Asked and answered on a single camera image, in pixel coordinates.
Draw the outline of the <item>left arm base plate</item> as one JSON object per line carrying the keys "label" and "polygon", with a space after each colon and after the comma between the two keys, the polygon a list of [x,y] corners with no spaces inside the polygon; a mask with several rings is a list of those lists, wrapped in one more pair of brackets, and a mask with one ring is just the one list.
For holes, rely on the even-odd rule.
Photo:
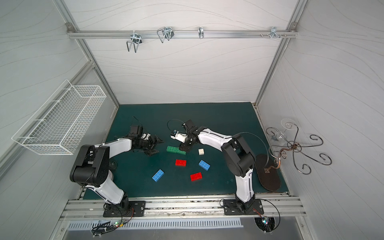
{"label": "left arm base plate", "polygon": [[130,201],[127,207],[104,204],[104,218],[143,217],[146,207],[145,201]]}

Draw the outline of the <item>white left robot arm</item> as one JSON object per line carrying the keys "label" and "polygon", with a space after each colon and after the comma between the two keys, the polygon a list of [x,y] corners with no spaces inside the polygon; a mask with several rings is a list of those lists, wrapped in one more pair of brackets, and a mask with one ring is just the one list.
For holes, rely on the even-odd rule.
{"label": "white left robot arm", "polygon": [[113,182],[110,159],[132,150],[142,150],[145,155],[152,156],[159,152],[156,145],[163,142],[156,135],[143,134],[99,145],[83,145],[70,172],[70,181],[91,189],[107,204],[121,205],[125,192]]}

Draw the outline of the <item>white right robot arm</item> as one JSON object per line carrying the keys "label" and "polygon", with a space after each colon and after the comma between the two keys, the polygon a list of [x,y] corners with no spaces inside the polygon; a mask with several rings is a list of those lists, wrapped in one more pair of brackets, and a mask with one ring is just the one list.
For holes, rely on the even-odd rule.
{"label": "white right robot arm", "polygon": [[256,156],[240,134],[227,136],[209,128],[193,127],[185,133],[174,130],[171,138],[181,143],[179,149],[184,152],[189,152],[197,143],[221,151],[229,170],[236,178],[237,200],[247,204],[254,198],[253,172]]}

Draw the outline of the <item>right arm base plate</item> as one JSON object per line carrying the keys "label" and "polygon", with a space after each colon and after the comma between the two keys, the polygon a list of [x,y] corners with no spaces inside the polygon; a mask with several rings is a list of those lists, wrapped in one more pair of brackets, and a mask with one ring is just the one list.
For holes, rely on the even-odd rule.
{"label": "right arm base plate", "polygon": [[226,216],[263,215],[261,199],[251,199],[247,203],[240,200],[222,200],[221,206]]}

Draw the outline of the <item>long green lego brick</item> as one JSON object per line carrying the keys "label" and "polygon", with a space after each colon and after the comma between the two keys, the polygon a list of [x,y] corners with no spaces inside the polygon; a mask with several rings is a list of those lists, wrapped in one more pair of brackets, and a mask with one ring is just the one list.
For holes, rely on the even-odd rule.
{"label": "long green lego brick", "polygon": [[186,152],[180,150],[178,147],[167,146],[166,151],[167,151],[168,153],[174,153],[174,154],[186,155]]}

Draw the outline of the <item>blue lego brick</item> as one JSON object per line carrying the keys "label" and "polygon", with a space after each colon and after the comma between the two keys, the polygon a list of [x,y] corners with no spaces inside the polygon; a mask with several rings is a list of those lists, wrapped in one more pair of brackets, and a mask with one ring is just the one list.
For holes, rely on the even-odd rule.
{"label": "blue lego brick", "polygon": [[201,161],[199,162],[199,166],[200,166],[201,168],[203,168],[204,170],[206,170],[206,171],[208,171],[209,168],[211,167],[211,165],[209,165],[208,163],[206,163],[206,162],[203,161],[203,160],[201,160]]}
{"label": "blue lego brick", "polygon": [[164,174],[165,174],[164,171],[161,170],[161,169],[159,169],[159,170],[153,175],[152,179],[153,179],[155,182],[158,182]]}

